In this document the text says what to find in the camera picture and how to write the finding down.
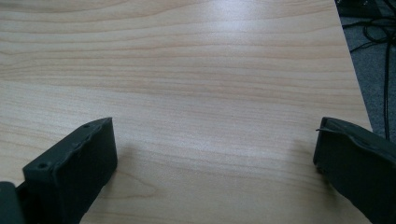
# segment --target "wooden table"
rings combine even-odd
[[[333,0],[1,1],[0,177],[113,117],[82,223],[369,223],[316,172],[324,116],[370,129]]]

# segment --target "wood grain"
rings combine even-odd
[[[312,163],[370,128],[332,0],[0,1],[0,178],[113,117],[82,223],[369,223]]]

